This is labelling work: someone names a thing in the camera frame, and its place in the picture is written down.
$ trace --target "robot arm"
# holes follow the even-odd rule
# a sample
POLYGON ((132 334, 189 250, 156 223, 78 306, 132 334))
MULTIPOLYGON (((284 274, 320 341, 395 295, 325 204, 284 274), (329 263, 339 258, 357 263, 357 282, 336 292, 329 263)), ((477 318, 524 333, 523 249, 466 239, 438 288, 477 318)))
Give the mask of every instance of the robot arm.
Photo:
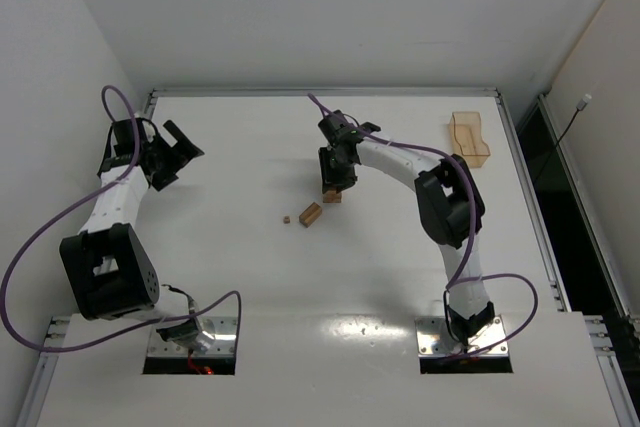
MULTIPOLYGON (((171 121, 164 127, 176 140, 173 146, 151 122, 137 122, 141 136, 138 164, 118 185, 98 197, 79 233, 60 243, 60 256, 78 308, 89 320, 126 317, 144 321, 198 310, 188 294, 179 289, 161 289, 134 226, 148 190, 164 189, 177 180, 180 169, 204 153, 171 121)), ((103 186, 127 169, 133 149, 131 122, 114 122, 98 172, 103 186)), ((176 324, 163 323, 158 332, 165 340, 182 341, 181 345, 188 348, 194 346, 193 340, 201 332, 198 319, 176 324)))
MULTIPOLYGON (((319 151, 323 192, 338 192, 355 185, 355 164, 377 169, 416 193, 422 226, 439 247, 447 278, 451 279, 460 265, 469 236, 470 204, 457 171, 447 162, 436 162, 415 151, 400 149, 365 138, 336 116, 327 116, 319 124, 329 146, 319 151), (445 188, 451 189, 447 194, 445 188)), ((376 137, 389 139, 380 128, 371 123, 360 127, 376 132, 376 137)), ((476 232, 480 230, 480 217, 484 203, 473 182, 464 160, 454 156, 471 180, 477 209, 476 232)), ((476 243, 460 278, 481 278, 482 269, 476 243)), ((454 337, 466 344, 494 317, 493 303, 482 280, 464 282, 451 288, 449 315, 454 337)))

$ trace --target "white board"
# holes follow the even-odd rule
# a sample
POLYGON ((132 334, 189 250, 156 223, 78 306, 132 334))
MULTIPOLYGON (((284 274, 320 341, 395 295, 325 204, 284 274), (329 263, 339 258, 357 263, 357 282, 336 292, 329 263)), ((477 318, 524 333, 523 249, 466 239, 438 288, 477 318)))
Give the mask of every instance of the white board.
MULTIPOLYGON (((155 122, 174 120, 206 154, 145 198, 136 231, 160 280, 202 305, 240 290, 237 375, 142 376, 148 332, 138 332, 62 356, 41 425, 615 425, 581 316, 556 312, 495 99, 324 100, 443 150, 451 112, 481 113, 492 151, 473 172, 487 206, 484 270, 526 275, 540 294, 537 319, 510 345, 514 374, 420 375, 413 319, 442 312, 445 277, 411 191, 361 168, 342 204, 325 205, 308 229, 295 221, 321 201, 324 140, 306 98, 161 98, 155 122), (391 328, 336 331, 339 314, 391 328)), ((526 287, 488 290, 513 330, 531 308, 526 287)), ((122 323, 74 317, 66 342, 122 323)))

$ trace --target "black cable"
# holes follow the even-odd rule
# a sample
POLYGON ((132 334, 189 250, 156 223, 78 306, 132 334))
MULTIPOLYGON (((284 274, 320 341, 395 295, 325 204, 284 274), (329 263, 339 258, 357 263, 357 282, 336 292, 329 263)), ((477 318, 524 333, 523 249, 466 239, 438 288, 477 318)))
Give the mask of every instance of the black cable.
POLYGON ((104 154, 102 154, 102 162, 100 162, 100 169, 98 170, 98 177, 100 176, 100 170, 105 160, 111 157, 111 136, 113 135, 113 124, 109 127, 109 133, 107 134, 107 145, 104 147, 104 154))
POLYGON ((342 115, 343 115, 343 117, 346 117, 347 119, 353 120, 353 123, 356 124, 357 127, 360 127, 360 122, 358 122, 355 117, 353 117, 352 115, 349 115, 349 114, 342 114, 342 115))
POLYGON ((573 117, 571 117, 571 120, 569 121, 569 123, 567 124, 567 127, 564 129, 564 132, 562 132, 562 134, 560 135, 560 137, 558 137, 558 140, 556 140, 556 143, 553 144, 553 147, 551 148, 551 150, 549 151, 549 154, 547 155, 547 158, 544 159, 544 162, 542 163, 542 167, 540 167, 540 170, 538 171, 538 174, 536 175, 535 179, 533 179, 533 187, 535 188, 536 183, 538 182, 538 180, 540 179, 540 176, 542 175, 542 173, 544 172, 545 167, 547 166, 547 164, 549 163, 549 160, 551 160, 551 157, 553 156, 553 154, 555 153, 556 149, 558 148, 558 145, 560 145, 560 142, 562 141, 562 139, 564 138, 565 135, 567 135, 567 132, 569 132, 569 129, 571 128, 571 125, 573 125, 573 121, 576 120, 576 117, 578 117, 578 114, 582 112, 582 110, 580 109, 576 109, 576 111, 573 113, 573 117))
POLYGON ((173 285, 171 285, 171 284, 160 284, 160 285, 162 285, 162 287, 166 287, 166 288, 167 288, 167 290, 168 290, 169 292, 175 292, 176 294, 182 294, 182 295, 184 295, 187 299, 192 299, 192 298, 193 298, 193 297, 191 297, 189 294, 187 294, 184 290, 179 289, 179 288, 177 288, 177 287, 174 287, 174 286, 173 286, 173 285))

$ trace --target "metal mounting plate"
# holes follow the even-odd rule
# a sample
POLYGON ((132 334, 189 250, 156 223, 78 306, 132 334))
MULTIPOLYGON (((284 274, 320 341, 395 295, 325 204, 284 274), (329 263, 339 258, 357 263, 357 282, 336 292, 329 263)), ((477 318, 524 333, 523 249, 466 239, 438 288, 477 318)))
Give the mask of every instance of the metal mounting plate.
MULTIPOLYGON (((229 359, 234 357, 236 341, 236 317, 200 317, 204 330, 213 333, 213 343, 206 353, 194 354, 195 358, 229 359)), ((165 342, 155 329, 151 330, 147 344, 147 358, 186 358, 187 349, 173 342, 165 342)))
MULTIPOLYGON (((461 352, 460 343, 453 340, 447 332, 444 317, 418 317, 416 319, 416 336, 418 338, 418 355, 420 358, 441 358, 461 352)), ((470 339, 469 352, 499 342, 505 338, 502 319, 498 316, 493 323, 483 328, 470 339)), ((487 352, 478 354, 479 358, 508 358, 507 342, 496 345, 487 352)))

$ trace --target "wooden block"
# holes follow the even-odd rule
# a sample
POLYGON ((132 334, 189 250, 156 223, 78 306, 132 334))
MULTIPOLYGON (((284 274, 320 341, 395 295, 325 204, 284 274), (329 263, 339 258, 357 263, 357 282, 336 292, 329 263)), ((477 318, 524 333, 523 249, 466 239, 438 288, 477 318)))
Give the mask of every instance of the wooden block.
POLYGON ((327 190, 324 194, 322 194, 322 203, 341 204, 342 192, 336 192, 335 190, 327 190))
POLYGON ((305 227, 309 227, 320 215, 322 215, 322 207, 314 202, 307 207, 307 210, 300 214, 300 223, 305 227))

